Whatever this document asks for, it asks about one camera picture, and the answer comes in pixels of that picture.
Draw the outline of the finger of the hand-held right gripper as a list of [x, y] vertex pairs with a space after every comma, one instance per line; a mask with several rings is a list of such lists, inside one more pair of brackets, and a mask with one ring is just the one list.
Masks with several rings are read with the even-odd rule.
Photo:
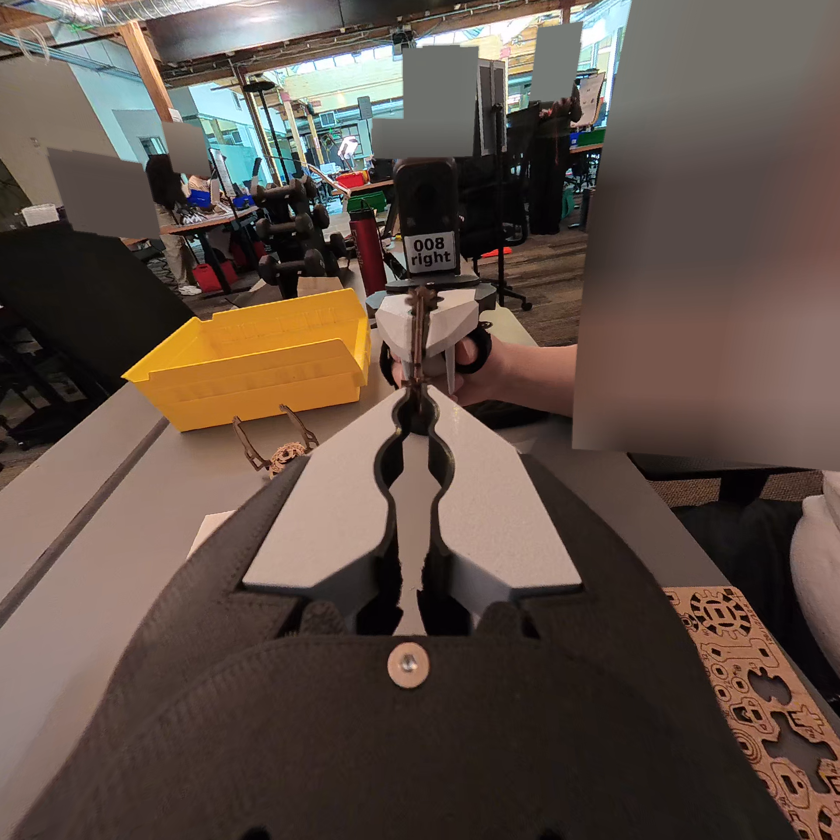
[[427, 316], [425, 355], [433, 357], [454, 347], [477, 328], [479, 304], [475, 292], [440, 292]]
[[384, 296], [375, 313], [377, 329], [393, 360], [414, 368], [417, 296]]

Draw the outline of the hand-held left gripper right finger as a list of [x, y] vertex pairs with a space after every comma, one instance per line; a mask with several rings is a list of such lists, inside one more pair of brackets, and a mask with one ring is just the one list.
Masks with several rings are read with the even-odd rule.
[[581, 592], [581, 574], [514, 445], [435, 386], [422, 387], [420, 409], [438, 485], [424, 621], [472, 623], [498, 602]]

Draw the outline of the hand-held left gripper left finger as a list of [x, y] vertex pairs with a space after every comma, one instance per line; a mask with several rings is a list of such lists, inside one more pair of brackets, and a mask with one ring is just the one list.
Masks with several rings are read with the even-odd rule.
[[248, 567], [254, 592], [326, 601], [349, 625], [398, 625], [403, 588], [393, 484], [408, 391], [387, 396], [308, 457]]

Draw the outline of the dark wooden axle rod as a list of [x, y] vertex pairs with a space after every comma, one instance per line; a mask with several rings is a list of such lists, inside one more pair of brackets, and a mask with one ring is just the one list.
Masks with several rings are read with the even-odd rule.
[[427, 308], [423, 300], [416, 302], [412, 315], [410, 342], [408, 345], [408, 373], [406, 387], [414, 404], [419, 404], [424, 384], [425, 328]]

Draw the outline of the person's right forearm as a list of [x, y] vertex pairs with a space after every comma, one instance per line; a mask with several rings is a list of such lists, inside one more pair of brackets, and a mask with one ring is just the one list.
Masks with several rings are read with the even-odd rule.
[[520, 406], [562, 417], [574, 414], [577, 343], [521, 347], [516, 396]]

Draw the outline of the wooden model claw assembly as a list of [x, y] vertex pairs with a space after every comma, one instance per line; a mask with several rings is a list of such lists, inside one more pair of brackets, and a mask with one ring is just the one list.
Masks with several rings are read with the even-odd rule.
[[290, 441], [279, 446], [268, 458], [262, 456], [249, 440], [239, 416], [234, 415], [232, 426], [237, 440], [241, 444], [245, 457], [256, 471], [264, 470], [270, 478], [280, 475], [292, 461], [309, 456], [319, 446], [316, 435], [302, 422], [297, 413], [292, 411], [288, 405], [279, 404], [280, 412], [295, 424], [301, 440]]

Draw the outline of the laser-cut wooden parts sheet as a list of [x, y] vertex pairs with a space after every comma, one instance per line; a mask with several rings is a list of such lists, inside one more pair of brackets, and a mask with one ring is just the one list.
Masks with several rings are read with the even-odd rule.
[[839, 838], [839, 741], [737, 588], [666, 587], [741, 751], [799, 838]]

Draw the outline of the person's right hand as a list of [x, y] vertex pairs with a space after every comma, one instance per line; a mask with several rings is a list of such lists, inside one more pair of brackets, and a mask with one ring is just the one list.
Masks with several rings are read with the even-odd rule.
[[484, 360], [477, 372], [455, 373], [448, 384], [446, 374], [434, 378], [435, 386], [462, 406], [496, 401], [528, 406], [532, 394], [529, 380], [531, 350], [538, 347], [505, 342], [478, 329], [452, 347], [455, 364], [470, 366]]

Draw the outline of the red metal bottle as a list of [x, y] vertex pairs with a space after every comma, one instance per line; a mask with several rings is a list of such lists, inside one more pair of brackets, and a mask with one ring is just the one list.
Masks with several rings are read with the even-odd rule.
[[375, 210], [367, 203], [350, 212], [350, 233], [366, 296], [384, 291], [387, 280], [382, 240]]

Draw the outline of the grey upright monitor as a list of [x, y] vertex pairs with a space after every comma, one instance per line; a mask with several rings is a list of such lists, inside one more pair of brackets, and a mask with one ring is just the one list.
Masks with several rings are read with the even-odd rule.
[[478, 59], [474, 156], [500, 154], [508, 143], [508, 70], [504, 60]]

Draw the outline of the white paper sheet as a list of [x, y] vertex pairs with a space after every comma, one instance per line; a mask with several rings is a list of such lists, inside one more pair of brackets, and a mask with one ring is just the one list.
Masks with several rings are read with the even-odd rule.
[[205, 541], [209, 539], [209, 537], [233, 515], [233, 513], [234, 511], [223, 511], [206, 515], [196, 533], [186, 558], [190, 559], [194, 555], [194, 552], [197, 551], [205, 543]]

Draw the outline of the rack of black dumbbells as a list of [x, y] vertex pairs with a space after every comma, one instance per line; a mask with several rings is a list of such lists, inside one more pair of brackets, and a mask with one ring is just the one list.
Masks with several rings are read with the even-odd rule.
[[257, 185], [252, 198], [262, 212], [255, 232], [266, 248], [259, 258], [259, 278], [279, 299], [298, 298], [301, 278], [340, 278], [347, 245], [341, 233], [329, 233], [329, 211], [309, 174], [285, 185]]

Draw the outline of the yellow plastic bin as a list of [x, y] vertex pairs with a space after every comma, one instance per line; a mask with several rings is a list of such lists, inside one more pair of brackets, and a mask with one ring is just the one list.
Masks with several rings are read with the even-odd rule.
[[352, 289], [192, 318], [123, 373], [179, 432], [356, 403], [371, 327]]

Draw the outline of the black light stand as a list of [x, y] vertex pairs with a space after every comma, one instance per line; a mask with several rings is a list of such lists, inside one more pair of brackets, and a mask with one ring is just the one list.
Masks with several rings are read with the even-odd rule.
[[287, 164], [282, 156], [280, 137], [272, 119], [268, 101], [269, 94], [275, 90], [275, 87], [274, 83], [265, 78], [261, 73], [246, 76], [245, 78], [245, 91], [253, 99], [259, 111], [259, 124], [266, 137], [277, 180], [287, 185], [290, 181], [290, 175]]

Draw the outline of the red floor box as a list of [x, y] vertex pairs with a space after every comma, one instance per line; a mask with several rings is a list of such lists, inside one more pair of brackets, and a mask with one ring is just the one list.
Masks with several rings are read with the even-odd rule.
[[[236, 265], [233, 261], [224, 259], [219, 263], [219, 268], [221, 269], [225, 282], [229, 287], [233, 286], [238, 281], [238, 273]], [[192, 271], [194, 279], [202, 293], [223, 291], [223, 286], [216, 271], [211, 265], [207, 263], [199, 263]]]

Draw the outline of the white cloth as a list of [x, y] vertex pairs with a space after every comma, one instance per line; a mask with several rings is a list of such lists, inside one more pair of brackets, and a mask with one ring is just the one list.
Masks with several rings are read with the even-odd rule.
[[802, 503], [791, 542], [791, 578], [805, 622], [839, 673], [839, 473], [823, 473], [822, 494]]

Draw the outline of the black padded chair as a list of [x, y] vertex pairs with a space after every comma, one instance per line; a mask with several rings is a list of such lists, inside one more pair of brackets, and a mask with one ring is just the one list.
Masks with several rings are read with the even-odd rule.
[[22, 448], [54, 443], [126, 385], [123, 375], [193, 312], [119, 238], [66, 223], [3, 232], [2, 313], [22, 324], [81, 393], [68, 402], [2, 338], [10, 389], [47, 401], [7, 434]]

